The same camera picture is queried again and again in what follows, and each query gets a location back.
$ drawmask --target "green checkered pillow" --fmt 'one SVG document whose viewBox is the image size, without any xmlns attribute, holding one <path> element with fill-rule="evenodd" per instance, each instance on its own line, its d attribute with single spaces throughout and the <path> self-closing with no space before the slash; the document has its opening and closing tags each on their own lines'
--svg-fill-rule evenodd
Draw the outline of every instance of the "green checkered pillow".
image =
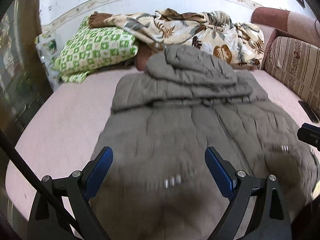
<svg viewBox="0 0 320 240">
<path fill-rule="evenodd" d="M 125 61 L 138 52 L 135 36 L 130 33 L 117 27 L 89 29 L 88 22 L 85 17 L 54 63 L 53 70 L 60 72 L 64 82 L 81 83 L 94 70 Z"/>
</svg>

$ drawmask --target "striped sofa cushion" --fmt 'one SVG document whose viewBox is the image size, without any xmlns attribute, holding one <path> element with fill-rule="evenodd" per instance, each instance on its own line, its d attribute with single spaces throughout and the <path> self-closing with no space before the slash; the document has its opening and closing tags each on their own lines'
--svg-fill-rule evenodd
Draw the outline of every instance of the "striped sofa cushion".
<svg viewBox="0 0 320 240">
<path fill-rule="evenodd" d="M 320 116 L 320 49 L 309 43 L 277 37 L 265 70 L 304 100 Z"/>
</svg>

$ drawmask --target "black cable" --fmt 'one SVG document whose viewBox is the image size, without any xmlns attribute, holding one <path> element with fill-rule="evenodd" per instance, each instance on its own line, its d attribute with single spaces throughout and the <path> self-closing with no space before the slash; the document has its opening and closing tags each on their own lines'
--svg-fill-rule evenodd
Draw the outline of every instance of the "black cable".
<svg viewBox="0 0 320 240">
<path fill-rule="evenodd" d="M 27 179 L 27 181 L 38 191 L 46 201 L 59 212 L 65 220 L 78 232 L 81 233 L 78 222 L 70 215 L 70 213 L 64 208 L 64 206 L 50 193 L 50 191 L 41 183 L 38 177 L 29 168 L 26 162 L 19 155 L 17 150 L 11 145 L 9 140 L 0 130 L 0 147 L 7 154 L 9 159 L 21 172 L 21 174 Z"/>
</svg>

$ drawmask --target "gray quilt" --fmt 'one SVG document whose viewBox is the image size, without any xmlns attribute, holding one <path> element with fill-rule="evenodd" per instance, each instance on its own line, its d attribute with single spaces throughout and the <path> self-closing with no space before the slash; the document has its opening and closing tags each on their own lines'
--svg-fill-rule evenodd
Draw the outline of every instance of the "gray quilt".
<svg viewBox="0 0 320 240">
<path fill-rule="evenodd" d="M 212 55 L 168 47 L 119 81 L 111 110 L 92 158 L 109 146 L 114 162 L 92 208 L 112 240 L 207 239 L 229 203 L 204 162 L 208 146 L 236 170 L 274 174 L 291 219 L 310 200 L 317 166 L 293 119 L 251 73 Z"/>
</svg>

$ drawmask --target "blue gripper pad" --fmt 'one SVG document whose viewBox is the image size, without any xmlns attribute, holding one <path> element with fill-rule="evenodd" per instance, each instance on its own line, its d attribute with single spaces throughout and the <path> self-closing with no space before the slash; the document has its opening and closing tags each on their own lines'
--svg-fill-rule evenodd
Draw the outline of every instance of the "blue gripper pad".
<svg viewBox="0 0 320 240">
<path fill-rule="evenodd" d="M 235 196 L 233 189 L 236 187 L 236 181 L 232 180 L 228 175 L 228 173 L 222 166 L 222 162 L 228 163 L 229 166 L 232 167 L 231 169 L 233 169 L 234 172 L 236 172 L 236 170 L 228 161 L 225 161 L 221 158 L 214 147 L 209 147 L 206 149 L 204 153 L 204 159 L 222 196 L 228 198 L 229 201 L 232 201 Z"/>
<path fill-rule="evenodd" d="M 94 197 L 98 193 L 112 161 L 113 152 L 112 149 L 108 147 L 86 181 L 86 189 L 83 194 L 86 201 L 89 201 L 90 198 Z"/>
</svg>

